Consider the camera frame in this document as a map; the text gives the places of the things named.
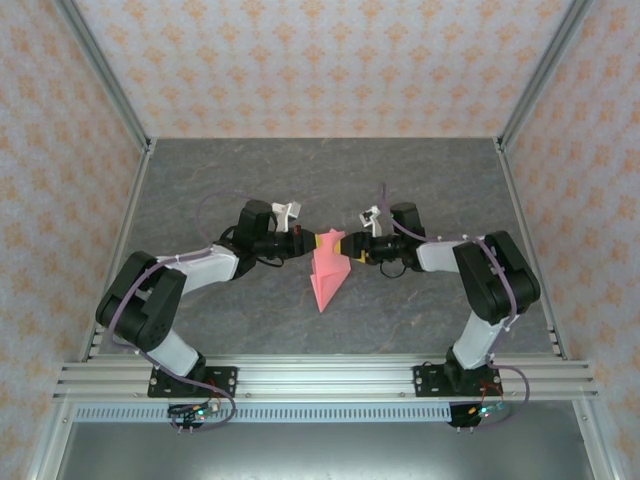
gray floor panel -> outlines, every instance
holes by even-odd
[[[268,202],[297,200],[299,223],[317,233],[361,230],[358,213],[376,202],[382,181],[392,203],[418,205],[429,235],[504,229],[523,245],[490,139],[160,140],[125,254],[201,248],[196,205],[209,193],[233,189]],[[204,225],[217,238],[243,205],[212,199]],[[310,274],[311,256],[282,269],[257,265],[237,281],[185,295],[174,326],[205,354],[444,354],[469,316],[455,274],[407,272],[390,280],[377,267],[352,262],[322,314]],[[551,351],[539,304],[518,323],[501,351]]]

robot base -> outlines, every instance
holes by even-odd
[[[453,349],[447,352],[441,365],[423,364],[413,367],[413,385],[416,397],[495,397],[500,394],[485,385],[501,385],[498,370],[486,365],[473,370],[463,369]]]
[[[202,383],[213,382],[213,385],[235,397],[238,383],[237,367],[213,367],[205,366],[205,358],[200,356],[198,363],[187,378]],[[155,368],[151,372],[149,380],[149,398],[210,398],[211,390],[196,387],[176,380],[162,370]]]

wire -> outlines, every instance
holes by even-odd
[[[389,275],[387,272],[384,271],[384,268],[382,268],[382,266],[385,264],[384,261],[380,262],[380,273],[383,274],[385,277],[387,278],[400,278],[402,275],[404,275],[404,272],[407,271],[407,267],[406,265],[404,266],[404,268],[402,269],[402,271],[398,274],[398,275]]]
[[[266,265],[267,267],[282,268],[282,266],[284,265],[284,260],[280,257],[277,258],[280,260],[280,263],[267,262],[260,257],[256,257],[256,262]]]
[[[215,382],[211,378],[208,380],[207,383],[210,383],[212,387],[216,386]],[[220,395],[211,392],[211,396],[209,397],[209,400],[207,400],[207,403],[210,402],[213,397],[216,397],[216,400],[218,400],[218,410],[220,410],[220,408],[222,408],[222,401],[220,400]]]
[[[427,243],[434,243],[434,242],[442,242],[442,241],[459,241],[459,240],[469,240],[472,241],[473,243],[475,243],[476,245],[478,245],[482,251],[484,252],[485,256],[489,259],[489,261],[491,262],[491,265],[493,266],[496,274],[498,275],[498,278],[500,279],[500,282],[502,283],[502,286],[504,287],[505,291],[507,292],[507,296],[509,297],[509,304],[510,304],[510,311],[509,311],[509,318],[505,321],[505,325],[503,326],[503,328],[500,330],[498,336],[496,337],[495,341],[493,342],[493,349],[491,352],[489,352],[487,354],[487,359],[486,359],[486,363],[487,366],[489,368],[492,368],[494,370],[511,370],[512,372],[517,373],[521,378],[522,381],[524,382],[524,400],[522,402],[522,405],[520,406],[520,408],[512,413],[511,415],[509,415],[506,418],[503,418],[502,420],[495,422],[495,423],[491,423],[489,425],[480,425],[478,427],[476,427],[476,429],[478,428],[482,428],[482,429],[487,429],[490,427],[494,427],[496,425],[500,425],[503,424],[505,421],[513,418],[517,413],[521,412],[529,403],[529,398],[531,396],[531,385],[529,384],[529,379],[527,378],[527,376],[522,372],[522,370],[520,370],[517,367],[513,367],[511,365],[496,365],[493,363],[493,357],[495,355],[495,348],[498,345],[498,342],[501,338],[501,335],[503,333],[503,330],[508,330],[513,323],[516,321],[516,316],[518,313],[518,306],[517,306],[517,302],[516,302],[516,297],[515,294],[513,293],[513,289],[511,288],[511,285],[509,285],[509,281],[507,280],[506,275],[504,274],[504,271],[502,270],[502,267],[500,266],[500,264],[498,263],[498,259],[495,257],[495,255],[493,254],[493,252],[491,252],[491,250],[489,249],[489,247],[486,246],[486,244],[480,240],[479,238],[473,238],[473,237],[467,237],[467,236],[462,236],[462,237],[454,237],[454,238],[450,238],[450,239],[445,239],[443,237],[433,237],[433,238],[428,238],[428,237],[423,237],[421,235],[417,235],[416,233],[412,232],[411,230],[408,230],[407,228],[403,227],[402,225],[400,225],[394,218],[393,215],[391,214],[391,207],[389,206],[389,202],[387,201],[387,185],[386,183],[382,184],[382,188],[380,191],[380,195],[379,195],[379,202],[380,206],[382,207],[381,210],[383,212],[385,212],[389,218],[391,219],[391,223],[393,224],[393,226],[395,228],[397,228],[398,230],[400,230],[401,232],[405,233],[406,235],[409,235],[412,238],[415,238],[416,240],[420,240],[422,242],[427,242]]]
[[[109,323],[109,327],[107,328],[107,331],[106,331],[106,335],[105,336],[107,338],[107,341],[112,341],[114,331],[116,329],[116,326],[118,325],[118,322],[120,321],[120,317],[122,316],[122,312],[124,312],[124,309],[126,308],[127,304],[131,300],[131,298],[135,295],[135,293],[138,291],[138,288],[140,287],[140,285],[142,285],[147,278],[149,278],[156,271],[158,271],[159,269],[161,269],[162,267],[165,267],[167,265],[171,265],[173,263],[177,263],[177,262],[180,262],[180,261],[198,260],[200,258],[207,257],[210,254],[211,254],[211,247],[207,247],[207,248],[205,248],[203,250],[198,250],[196,252],[187,253],[185,255],[176,255],[175,257],[165,258],[164,260],[161,260],[158,263],[156,263],[155,265],[153,265],[150,268],[148,268],[142,275],[140,275],[136,279],[135,282],[133,282],[133,284],[131,285],[131,287],[129,288],[129,290],[125,294],[125,296],[122,298],[122,301],[120,302],[120,305],[118,305],[118,308],[116,309],[116,312],[113,314],[113,317],[111,318],[111,322]],[[229,415],[227,417],[225,417],[224,419],[220,420],[217,423],[208,425],[209,428],[207,428],[207,430],[210,430],[211,428],[214,428],[214,427],[218,427],[218,426],[224,425],[229,420],[231,420],[233,418],[233,416],[236,414],[237,409],[236,409],[235,401],[233,400],[233,397],[231,395],[229,395],[226,391],[222,390],[221,388],[214,387],[213,385],[209,385],[207,383],[197,382],[195,380],[191,380],[190,378],[186,378],[186,377],[182,377],[180,375],[177,375],[177,374],[173,373],[171,370],[165,368],[164,366],[159,365],[153,358],[151,358],[145,352],[143,352],[141,350],[137,350],[137,353],[140,356],[146,358],[149,362],[151,362],[151,364],[153,364],[155,368],[163,371],[164,373],[166,373],[170,377],[172,377],[172,378],[174,378],[174,379],[176,379],[176,380],[178,380],[178,381],[180,381],[182,383],[186,383],[186,384],[189,384],[189,385],[194,385],[194,386],[197,386],[197,387],[205,388],[205,389],[210,390],[210,391],[212,391],[214,393],[222,395],[227,400],[229,400],[229,402],[231,403],[231,412],[229,413]]]
[[[243,192],[239,192],[237,190],[221,190],[219,192],[212,192],[209,195],[205,196],[202,200],[200,200],[200,203],[198,203],[198,206],[196,207],[196,214],[195,214],[194,220],[196,224],[196,230],[198,230],[198,233],[200,234],[202,239],[207,243],[210,243],[213,237],[202,226],[202,221],[201,221],[202,207],[204,206],[207,200],[214,197],[237,197],[237,198],[244,198],[246,200],[252,199],[252,197],[250,197],[249,195]]]
[[[502,286],[504,287],[507,293],[507,297],[509,298],[509,303],[511,305],[511,312],[509,315],[509,319],[506,322],[508,323],[506,328],[508,329],[511,326],[511,324],[514,322],[515,317],[517,315],[518,307],[516,303],[516,297],[513,293],[513,289],[511,288],[511,285],[509,285],[509,281],[507,280],[507,277],[504,274],[502,267],[498,263],[498,259],[495,257],[493,252],[491,252],[489,247],[487,247],[482,240],[480,240],[479,238],[467,237],[466,235],[453,237],[451,239],[444,239],[443,237],[432,237],[432,238],[423,237],[422,235],[418,235],[412,232],[411,230],[408,230],[407,228],[403,227],[393,218],[393,215],[391,214],[391,207],[389,206],[389,202],[387,201],[387,184],[386,183],[382,184],[379,200],[380,200],[379,201],[380,206],[382,207],[382,211],[384,211],[389,216],[393,226],[396,227],[401,232],[405,233],[406,235],[410,236],[411,238],[415,238],[416,240],[420,240],[421,242],[427,242],[427,243],[442,242],[442,241],[448,241],[448,240],[453,240],[453,241],[470,240],[476,245],[478,245],[483,250],[484,254],[489,259],[489,261],[491,262],[491,265],[495,269],[496,274],[498,275],[498,278],[500,279],[500,282],[502,283]]]
[[[171,378],[173,378],[175,380],[178,380],[178,381],[180,381],[182,383],[187,383],[189,385],[193,385],[195,387],[206,388],[207,390],[210,390],[213,393],[217,393],[218,395],[222,395],[224,398],[229,400],[229,403],[231,404],[231,412],[229,412],[229,415],[227,415],[226,417],[224,417],[222,420],[220,420],[218,422],[208,423],[207,425],[203,425],[202,427],[198,428],[197,430],[191,430],[191,433],[194,433],[194,432],[205,432],[207,430],[213,430],[214,428],[221,427],[222,425],[224,425],[226,423],[229,423],[229,421],[236,415],[236,413],[238,411],[238,407],[236,406],[236,402],[233,399],[233,397],[231,395],[229,395],[225,390],[223,390],[221,388],[218,388],[218,387],[214,387],[213,385],[210,385],[209,383],[202,383],[202,382],[198,382],[196,380],[191,380],[190,378],[181,377],[180,375],[177,375],[177,374],[173,373],[168,368],[165,368],[162,365],[159,365],[153,358],[151,358],[149,355],[147,355],[143,351],[140,351],[140,355],[142,357],[146,358],[149,362],[151,362],[155,368],[163,371],[164,373],[169,375]],[[178,430],[178,432],[181,432],[182,431],[182,427],[180,427],[176,423],[176,418],[177,417],[175,415],[171,416],[171,426],[174,429]]]

metal frame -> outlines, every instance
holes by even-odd
[[[509,195],[511,196],[511,202],[513,203],[513,209],[516,212],[518,226],[520,227],[520,233],[522,234],[522,239],[524,240],[524,248],[527,252],[529,263],[535,276],[540,279],[540,302],[542,303],[542,309],[544,311],[545,318],[547,319],[547,324],[549,325],[550,335],[553,336],[552,343],[554,343],[553,340],[555,339],[555,343],[557,344],[556,353],[561,355],[562,358],[566,360],[568,358],[567,348],[564,343],[564,339],[567,338],[566,333],[562,325],[558,323],[558,320],[553,312],[553,308],[551,307],[551,297],[549,296],[549,292],[547,291],[544,275],[542,274],[542,269],[540,268],[540,263],[538,262],[535,248],[533,247],[530,229],[527,224],[527,219],[524,215],[524,210],[522,209],[522,204],[520,203],[520,197],[518,197],[518,192],[516,191],[515,182],[513,181],[513,175],[511,173],[511,167],[509,166],[509,162],[507,161],[506,152],[504,152],[504,150],[501,148],[500,141],[497,138],[494,138],[493,143],[496,146],[496,153],[498,154],[498,158],[500,160],[500,168],[502,168],[502,173],[504,174],[504,179],[507,183],[507,188],[509,189]]]
[[[580,25],[582,25],[582,19],[592,3],[593,0],[574,0],[569,10],[567,10],[562,22],[560,22],[558,31],[542,55],[540,63],[538,63],[511,117],[509,117],[503,134],[500,136],[499,144],[503,150],[506,151],[512,143],[512,140],[518,134],[520,127],[533,109],[547,80],[551,77],[556,65],[560,62],[562,54],[569,46],[573,35],[578,28],[580,28]]]
[[[550,297],[545,286],[544,275],[538,263],[530,230],[516,191],[515,182],[507,159],[507,152],[504,148],[505,145],[504,143],[501,144],[498,139],[494,139],[494,143],[507,182],[507,187],[509,188],[509,194],[511,195],[531,267],[535,275],[540,279],[540,287],[542,289],[540,300],[547,321],[550,323],[550,332],[553,337],[556,338],[562,358],[569,361],[568,359],[573,357],[566,342],[568,337],[562,323],[555,316],[551,305]],[[626,476],[620,462],[620,457],[613,448],[614,442],[609,428],[611,421],[606,407],[601,402],[590,402],[588,400],[588,397],[575,400],[573,402],[573,408],[595,478],[624,480]]]
[[[443,357],[423,355],[220,355],[210,365],[240,369],[239,403],[476,401],[480,397],[417,398],[411,367]],[[549,355],[501,356],[498,364],[518,366],[531,385],[531,400],[581,400],[598,396],[588,362]],[[135,355],[100,355],[86,363],[65,364],[54,401],[166,402],[147,395],[151,365]],[[506,401],[519,401],[524,384],[502,371]]]
[[[107,58],[104,53],[102,53],[98,42],[91,33],[87,21],[84,19],[75,0],[53,1],[55,1],[60,14],[67,21],[69,29],[80,44],[80,48],[82,48],[87,61],[91,64],[98,79],[107,91],[107,95],[122,118],[131,138],[133,138],[133,141],[136,142],[140,148],[146,148],[149,144],[149,137],[145,133],[140,119],[131,106],[120,82],[113,73]]]
[[[98,46],[75,0],[53,0],[76,36],[88,61],[105,86],[114,107],[122,117],[129,134],[143,149],[143,155],[130,194],[127,210],[113,258],[107,273],[106,285],[113,279],[126,244],[129,229],[144,184],[145,172],[153,154],[155,142],[149,140],[105,55]],[[495,139],[505,180],[514,204],[518,223],[525,240],[532,267],[543,280],[530,232],[523,215],[506,159],[506,151],[517,135],[536,100],[551,77],[555,66],[579,28],[593,0],[574,0],[560,28],[545,51],[534,75],[514,109],[503,135]],[[607,430],[607,413],[598,399],[598,390],[588,362],[567,360],[566,339],[562,326],[553,314],[549,296],[542,283],[542,305],[549,321],[554,354],[512,355],[497,359],[498,363],[521,367],[531,381],[531,399],[571,400],[585,441],[589,460],[597,479],[623,479],[619,459],[611,448],[611,434]],[[151,366],[134,355],[100,355],[102,329],[92,329],[81,363],[66,364],[55,389],[53,413],[44,428],[28,478],[56,478],[71,427],[78,407],[86,402],[103,404],[152,405],[156,408],[166,399],[146,397]],[[420,355],[346,355],[346,356],[212,356],[208,362],[216,365],[235,365],[241,368],[237,401],[242,409],[251,410],[264,405],[296,404],[340,405],[424,405],[413,393],[411,367],[424,362],[443,361],[439,357]],[[506,400],[518,401],[523,396],[521,380],[511,372],[503,372]],[[431,402],[449,402],[477,398],[434,398]]]

patterned wall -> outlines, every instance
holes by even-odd
[[[80,0],[147,133],[494,136],[570,0]]]
[[[595,360],[629,472],[640,472],[638,19],[637,0],[595,2],[509,152],[556,314],[573,355]]]
[[[139,153],[51,0],[0,2],[0,478],[81,348]]]

